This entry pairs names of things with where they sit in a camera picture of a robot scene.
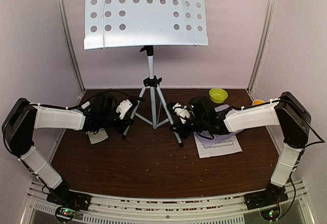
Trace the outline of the purple sheet music page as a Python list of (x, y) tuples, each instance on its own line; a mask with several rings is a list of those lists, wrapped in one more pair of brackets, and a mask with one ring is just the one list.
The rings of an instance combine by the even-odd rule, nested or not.
[(194, 107), (195, 132), (204, 139), (213, 140), (215, 135), (229, 135), (224, 118), (231, 109), (228, 105), (216, 107)]

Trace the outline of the white sheet music page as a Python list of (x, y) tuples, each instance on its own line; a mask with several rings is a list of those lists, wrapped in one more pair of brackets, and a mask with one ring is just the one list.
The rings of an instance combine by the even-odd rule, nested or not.
[(235, 133), (214, 135), (212, 140), (205, 139), (194, 133), (194, 139), (200, 159), (242, 152)]

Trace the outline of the light blue music stand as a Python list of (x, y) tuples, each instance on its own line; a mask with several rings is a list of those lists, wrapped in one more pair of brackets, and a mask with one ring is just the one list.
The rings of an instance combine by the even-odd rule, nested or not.
[(154, 75), (155, 46), (207, 46), (204, 0), (85, 0), (84, 49), (140, 47), (147, 54), (153, 128), (164, 124), (156, 111), (167, 104)]

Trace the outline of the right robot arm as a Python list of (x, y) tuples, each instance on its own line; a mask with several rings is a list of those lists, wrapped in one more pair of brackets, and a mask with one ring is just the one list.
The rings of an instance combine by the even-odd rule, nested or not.
[(215, 108), (209, 97), (196, 96), (188, 105), (170, 102), (168, 109), (178, 117), (170, 130), (183, 139), (196, 133), (205, 140), (214, 141), (219, 137), (226, 140), (247, 129), (264, 127), (269, 131), (270, 127), (278, 126), (283, 134), (284, 147), (266, 189), (261, 191), (262, 200), (269, 205), (284, 193), (285, 184), (305, 149), (311, 146), (309, 134), (312, 132), (317, 137), (318, 144), (325, 143), (313, 128), (310, 113), (291, 92), (283, 92), (278, 98), (259, 105), (223, 109)]

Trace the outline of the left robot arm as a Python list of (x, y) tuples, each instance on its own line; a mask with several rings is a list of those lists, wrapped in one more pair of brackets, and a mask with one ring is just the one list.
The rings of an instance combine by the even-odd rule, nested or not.
[(108, 139), (106, 130), (114, 129), (123, 134), (134, 120), (129, 113), (138, 104), (138, 97), (126, 94), (119, 102), (115, 91), (97, 93), (82, 104), (68, 107), (33, 103), (19, 98), (2, 124), (6, 149), (21, 161), (63, 206), (70, 205), (74, 198), (66, 180), (49, 163), (44, 152), (38, 149), (41, 140), (50, 135), (46, 145), (54, 145), (54, 138), (63, 130), (81, 131), (87, 134), (91, 144)]

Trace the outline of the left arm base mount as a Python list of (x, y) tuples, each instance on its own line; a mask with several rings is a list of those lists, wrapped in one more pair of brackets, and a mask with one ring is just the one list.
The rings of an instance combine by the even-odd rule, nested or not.
[(74, 191), (69, 191), (68, 199), (67, 200), (59, 200), (51, 193), (47, 196), (46, 200), (48, 202), (60, 205), (60, 206), (66, 206), (71, 209), (77, 210), (77, 211), (87, 211), (89, 208), (89, 204), (91, 201), (91, 196), (89, 194), (85, 193), (79, 193)]

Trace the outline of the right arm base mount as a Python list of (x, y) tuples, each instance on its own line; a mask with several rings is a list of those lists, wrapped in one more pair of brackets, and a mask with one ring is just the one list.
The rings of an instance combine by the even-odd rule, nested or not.
[(275, 193), (268, 193), (266, 191), (259, 191), (253, 193), (247, 193), (244, 195), (245, 203), (248, 210), (257, 208), (264, 208), (267, 206), (276, 206), (280, 202), (287, 201), (288, 195), (282, 193), (277, 196)]

